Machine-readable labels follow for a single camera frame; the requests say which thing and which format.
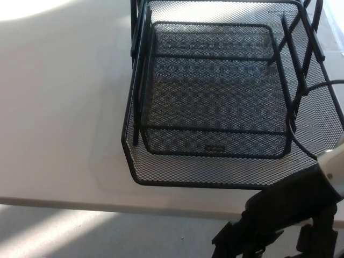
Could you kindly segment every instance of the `wire basket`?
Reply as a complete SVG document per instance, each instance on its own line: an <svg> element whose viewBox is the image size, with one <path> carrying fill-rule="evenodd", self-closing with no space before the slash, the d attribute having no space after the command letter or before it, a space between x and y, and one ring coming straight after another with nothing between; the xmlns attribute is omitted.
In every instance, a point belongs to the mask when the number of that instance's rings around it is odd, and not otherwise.
<svg viewBox="0 0 344 258"><path fill-rule="evenodd" d="M136 182L262 189L313 163L293 134L314 153L335 145L331 87L292 101L328 81L300 2L142 2L122 135ZM327 115L312 125L318 105Z"/></svg>

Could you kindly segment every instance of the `white table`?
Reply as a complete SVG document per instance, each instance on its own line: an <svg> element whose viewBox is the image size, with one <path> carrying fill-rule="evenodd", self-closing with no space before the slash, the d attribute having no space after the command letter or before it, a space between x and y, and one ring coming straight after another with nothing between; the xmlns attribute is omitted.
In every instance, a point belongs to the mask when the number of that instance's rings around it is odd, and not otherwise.
<svg viewBox="0 0 344 258"><path fill-rule="evenodd" d="M0 21L0 203L236 219L248 190L143 187L120 143L131 78L128 0L71 1ZM331 37L322 23L320 41ZM332 79L344 78L333 40ZM344 89L337 90L344 103ZM344 227L344 202L335 218Z"/></svg>

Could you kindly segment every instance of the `metal mesh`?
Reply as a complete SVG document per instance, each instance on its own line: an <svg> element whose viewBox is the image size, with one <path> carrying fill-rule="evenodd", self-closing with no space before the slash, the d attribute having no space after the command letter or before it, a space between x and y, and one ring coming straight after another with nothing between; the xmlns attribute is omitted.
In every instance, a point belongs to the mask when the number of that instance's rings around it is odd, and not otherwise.
<svg viewBox="0 0 344 258"><path fill-rule="evenodd" d="M148 151L270 159L285 155L290 142L284 75L276 62L268 65L278 54L271 28L246 24L247 18L230 24L170 22L166 13L163 19L158 14L166 8L161 3L149 3L152 46L141 120ZM179 4L189 8L190 3Z"/></svg>

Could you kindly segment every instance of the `black clamp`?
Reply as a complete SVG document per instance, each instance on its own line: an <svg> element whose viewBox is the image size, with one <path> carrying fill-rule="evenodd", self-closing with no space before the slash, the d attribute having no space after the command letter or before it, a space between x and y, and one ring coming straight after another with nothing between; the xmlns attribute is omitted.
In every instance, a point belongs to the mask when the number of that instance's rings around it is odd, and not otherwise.
<svg viewBox="0 0 344 258"><path fill-rule="evenodd" d="M333 258L338 232L333 230L334 215L337 206L331 205L315 212L313 225L301 228L296 249L301 254L287 258ZM265 248L274 243L283 231L260 233L245 218L238 223L229 222L212 240L215 251L212 258L261 258Z"/></svg>

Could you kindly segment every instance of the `black wire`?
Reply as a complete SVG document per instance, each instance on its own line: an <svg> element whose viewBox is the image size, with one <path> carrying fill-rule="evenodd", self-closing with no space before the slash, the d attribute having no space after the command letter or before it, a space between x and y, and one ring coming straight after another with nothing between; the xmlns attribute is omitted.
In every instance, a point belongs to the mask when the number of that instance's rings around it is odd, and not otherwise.
<svg viewBox="0 0 344 258"><path fill-rule="evenodd" d="M308 87L307 89L305 89L304 91L300 92L300 94L295 98L294 100L294 103L295 102L300 102L301 101L301 98L303 96L306 96L308 95L309 92L311 92L312 90L316 90L316 89L319 89L321 87L324 87L324 86L330 86L330 85L334 85L334 84L344 84L344 80L333 80L333 81L329 81L329 82L322 82L322 83L318 83L318 84L315 84L311 87ZM293 141L295 142L295 144L305 153L307 154L309 157L311 157L312 159L314 160L317 160L317 156L314 155L313 153L311 153L309 150L307 150L296 138L295 134L294 134L294 131L292 130L292 126L291 126L291 120L292 119L289 119L289 129L290 129L290 132L291 132L291 135L292 135L292 139Z"/></svg>

